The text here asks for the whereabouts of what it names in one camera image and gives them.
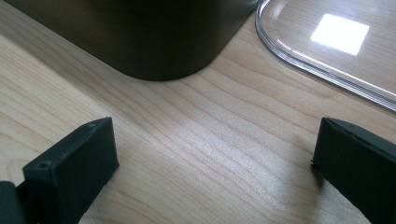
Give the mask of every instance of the light wood surface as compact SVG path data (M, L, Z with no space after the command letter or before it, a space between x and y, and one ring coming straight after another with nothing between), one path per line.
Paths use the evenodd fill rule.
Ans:
M80 223L368 223L310 171L320 119L396 143L395 114L282 63L253 16L207 68L147 82L0 1L0 179L105 116L120 169Z

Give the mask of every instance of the black container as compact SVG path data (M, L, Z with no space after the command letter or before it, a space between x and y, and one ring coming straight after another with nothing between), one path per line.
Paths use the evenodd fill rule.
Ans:
M224 48L258 0L5 0L123 74L187 76Z

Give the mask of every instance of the clear plastic lid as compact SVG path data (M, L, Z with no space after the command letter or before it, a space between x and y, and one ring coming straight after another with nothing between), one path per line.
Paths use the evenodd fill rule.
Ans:
M396 112L396 1L262 0L256 28L287 63Z

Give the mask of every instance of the transparent plastic container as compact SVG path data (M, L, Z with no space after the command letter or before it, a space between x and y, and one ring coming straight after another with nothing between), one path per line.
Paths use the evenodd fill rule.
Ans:
M396 1L262 0L256 29L280 59L396 112Z

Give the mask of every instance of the wood grain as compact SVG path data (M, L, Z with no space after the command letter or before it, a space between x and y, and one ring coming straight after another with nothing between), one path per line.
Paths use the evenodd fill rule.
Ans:
M396 143L396 116L286 66L253 16L207 68L127 77L0 1L0 179L114 120L120 169L80 223L368 223L309 165L322 117Z

